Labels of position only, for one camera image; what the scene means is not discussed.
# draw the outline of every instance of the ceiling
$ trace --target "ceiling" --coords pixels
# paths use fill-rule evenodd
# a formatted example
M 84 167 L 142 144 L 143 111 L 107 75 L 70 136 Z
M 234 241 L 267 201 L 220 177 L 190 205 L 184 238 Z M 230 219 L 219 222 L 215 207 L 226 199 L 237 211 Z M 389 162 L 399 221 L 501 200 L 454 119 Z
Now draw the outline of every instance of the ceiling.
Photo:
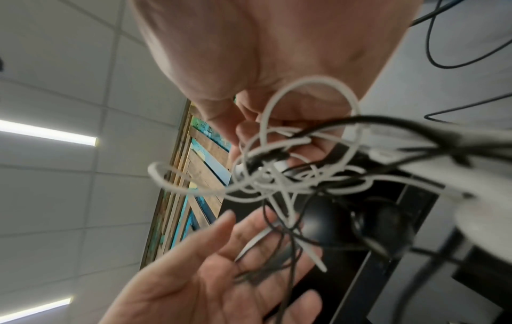
M 97 323 L 139 269 L 184 95 L 122 0 L 2 0 L 0 119 L 98 137 L 96 147 L 0 132 L 0 315 Z

